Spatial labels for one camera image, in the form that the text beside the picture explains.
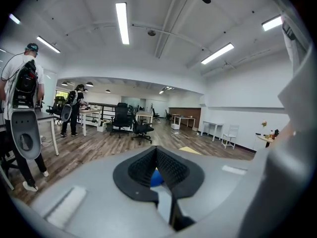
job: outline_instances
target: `black pants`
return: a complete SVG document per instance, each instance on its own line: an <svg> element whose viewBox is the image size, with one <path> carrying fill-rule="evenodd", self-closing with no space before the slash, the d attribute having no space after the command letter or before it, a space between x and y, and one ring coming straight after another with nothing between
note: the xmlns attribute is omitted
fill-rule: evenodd
<svg viewBox="0 0 317 238"><path fill-rule="evenodd" d="M8 134L10 143L11 143L11 147L12 147L12 152L15 155L15 159L16 162L18 164L18 167L20 169L20 172L22 173L24 179L26 180L26 182L28 183L29 186L34 187L35 186L35 181L33 179L33 176L30 172L29 166L26 162L26 159L24 159L18 149L16 148L13 138L12 138L12 133L11 133L11 125L10 125L10 121L5 120L5 127L6 127L6 133ZM47 170L45 164L44 164L44 160L42 157L42 154L40 153L40 155L35 159L36 164L39 167L39 170L43 173Z"/></svg>
<svg viewBox="0 0 317 238"><path fill-rule="evenodd" d="M79 113L79 105L75 105L72 107L72 112L68 121L63 122L63 126L61 128L61 133L66 133L68 122L70 121L70 129L71 133L76 133L76 125L77 125L77 116Z"/></svg>

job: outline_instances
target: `white folding chair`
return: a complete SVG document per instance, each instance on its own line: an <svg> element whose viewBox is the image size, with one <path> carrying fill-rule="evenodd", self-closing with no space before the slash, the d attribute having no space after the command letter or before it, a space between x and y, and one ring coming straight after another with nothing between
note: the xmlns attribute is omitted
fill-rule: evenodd
<svg viewBox="0 0 317 238"><path fill-rule="evenodd" d="M227 146L232 146L233 149L236 145L236 141L237 141L237 137L238 137L238 130L239 130L239 125L230 125L229 126L229 131L228 133L224 133L223 137L222 137L222 145L224 145L224 148L226 149ZM226 144L223 143L224 137L226 137ZM231 144L231 139L235 138L234 140L234 144Z"/></svg>

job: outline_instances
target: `brown wall panel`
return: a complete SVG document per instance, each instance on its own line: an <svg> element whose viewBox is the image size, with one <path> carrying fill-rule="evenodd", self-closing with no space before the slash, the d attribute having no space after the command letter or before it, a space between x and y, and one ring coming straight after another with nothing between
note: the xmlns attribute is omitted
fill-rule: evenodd
<svg viewBox="0 0 317 238"><path fill-rule="evenodd" d="M169 108L171 114L178 114L184 117L193 116L196 119L195 128L199 127L201 108ZM188 126L193 127L193 120L189 120ZM181 124L187 125L186 120L182 120Z"/></svg>

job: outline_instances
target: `white sneaker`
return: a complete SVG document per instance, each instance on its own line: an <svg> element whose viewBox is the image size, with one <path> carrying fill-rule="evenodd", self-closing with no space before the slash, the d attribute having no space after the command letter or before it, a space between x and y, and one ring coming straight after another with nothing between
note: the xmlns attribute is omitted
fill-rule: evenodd
<svg viewBox="0 0 317 238"><path fill-rule="evenodd" d="M42 173L45 177L48 177L49 176L49 172L45 171Z"/></svg>
<svg viewBox="0 0 317 238"><path fill-rule="evenodd" d="M22 184L23 184L23 187L24 187L26 190L33 191L33 192L37 192L37 191L39 190L39 188L37 188L37 186L35 186L35 187L29 186L26 181L24 181Z"/></svg>

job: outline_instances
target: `blue ball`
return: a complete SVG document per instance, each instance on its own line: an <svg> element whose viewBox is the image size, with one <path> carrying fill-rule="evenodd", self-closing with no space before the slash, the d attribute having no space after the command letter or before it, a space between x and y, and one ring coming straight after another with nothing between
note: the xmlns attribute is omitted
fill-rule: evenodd
<svg viewBox="0 0 317 238"><path fill-rule="evenodd" d="M163 178L158 170L155 170L151 178L151 187L159 186L163 182Z"/></svg>

